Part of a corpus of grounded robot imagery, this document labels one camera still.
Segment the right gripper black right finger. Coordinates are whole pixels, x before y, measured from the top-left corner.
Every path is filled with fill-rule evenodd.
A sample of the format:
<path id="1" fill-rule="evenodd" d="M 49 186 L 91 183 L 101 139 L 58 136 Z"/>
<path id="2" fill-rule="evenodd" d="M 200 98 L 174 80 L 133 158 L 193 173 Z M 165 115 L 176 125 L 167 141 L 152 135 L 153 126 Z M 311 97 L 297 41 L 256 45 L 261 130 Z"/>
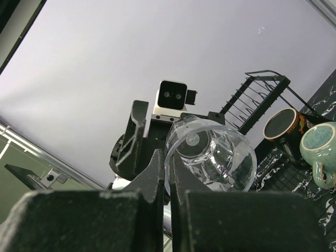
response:
<path id="1" fill-rule="evenodd" d="M 286 192 L 215 192 L 173 155 L 174 251 L 328 251 L 308 202 Z"/>

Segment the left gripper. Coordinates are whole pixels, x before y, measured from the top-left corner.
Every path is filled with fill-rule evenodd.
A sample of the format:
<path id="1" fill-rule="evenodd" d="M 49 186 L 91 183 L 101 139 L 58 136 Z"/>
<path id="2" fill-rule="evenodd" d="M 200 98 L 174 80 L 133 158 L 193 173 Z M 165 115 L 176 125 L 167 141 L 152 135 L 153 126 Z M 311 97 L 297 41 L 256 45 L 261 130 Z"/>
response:
<path id="1" fill-rule="evenodd" d="M 135 100 L 132 104 L 125 133 L 115 143 L 109 165 L 116 175 L 128 181 L 135 179 L 149 164 L 156 149 L 165 149 L 166 137 L 172 124 L 190 113 L 180 116 L 153 115 L 147 135 L 144 135 L 149 103 Z"/>

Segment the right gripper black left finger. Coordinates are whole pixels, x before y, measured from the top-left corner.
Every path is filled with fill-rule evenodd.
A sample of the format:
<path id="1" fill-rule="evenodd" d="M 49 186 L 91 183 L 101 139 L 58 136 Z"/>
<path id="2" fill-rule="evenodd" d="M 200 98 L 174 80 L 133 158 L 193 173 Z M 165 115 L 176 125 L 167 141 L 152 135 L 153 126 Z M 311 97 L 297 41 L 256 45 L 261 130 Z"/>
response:
<path id="1" fill-rule="evenodd" d="M 164 154 L 122 190 L 32 191 L 12 208 L 1 251 L 162 251 Z"/>

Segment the small clear glass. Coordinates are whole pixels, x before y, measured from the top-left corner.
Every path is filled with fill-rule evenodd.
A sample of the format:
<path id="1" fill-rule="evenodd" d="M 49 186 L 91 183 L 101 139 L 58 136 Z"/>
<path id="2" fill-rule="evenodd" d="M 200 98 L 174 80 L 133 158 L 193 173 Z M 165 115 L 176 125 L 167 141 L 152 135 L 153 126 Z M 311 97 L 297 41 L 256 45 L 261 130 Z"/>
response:
<path id="1" fill-rule="evenodd" d="M 248 191 L 257 172 L 257 157 L 239 131 L 210 119 L 188 115 L 173 122 L 165 141 L 165 188 L 173 155 L 214 191 Z"/>

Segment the black mug red inside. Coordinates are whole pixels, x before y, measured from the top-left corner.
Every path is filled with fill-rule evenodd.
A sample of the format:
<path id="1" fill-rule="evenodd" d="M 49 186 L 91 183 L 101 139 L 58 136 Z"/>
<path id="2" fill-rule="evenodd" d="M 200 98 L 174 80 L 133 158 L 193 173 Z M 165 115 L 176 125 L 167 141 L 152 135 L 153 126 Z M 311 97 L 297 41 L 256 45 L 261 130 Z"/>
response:
<path id="1" fill-rule="evenodd" d="M 294 108 L 285 108 L 274 114 L 266 123 L 264 138 L 275 144 L 295 165 L 305 163 L 300 153 L 303 135 L 313 127 L 303 114 Z"/>

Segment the green glazed ceramic mug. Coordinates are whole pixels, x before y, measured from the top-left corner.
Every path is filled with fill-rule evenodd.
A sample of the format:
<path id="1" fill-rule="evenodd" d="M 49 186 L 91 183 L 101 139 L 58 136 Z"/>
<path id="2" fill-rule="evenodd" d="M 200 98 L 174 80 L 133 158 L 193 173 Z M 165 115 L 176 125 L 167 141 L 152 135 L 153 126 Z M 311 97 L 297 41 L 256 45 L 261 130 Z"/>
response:
<path id="1" fill-rule="evenodd" d="M 335 122 L 317 124 L 309 129 L 300 141 L 300 153 L 311 165 L 318 187 L 335 187 Z"/>

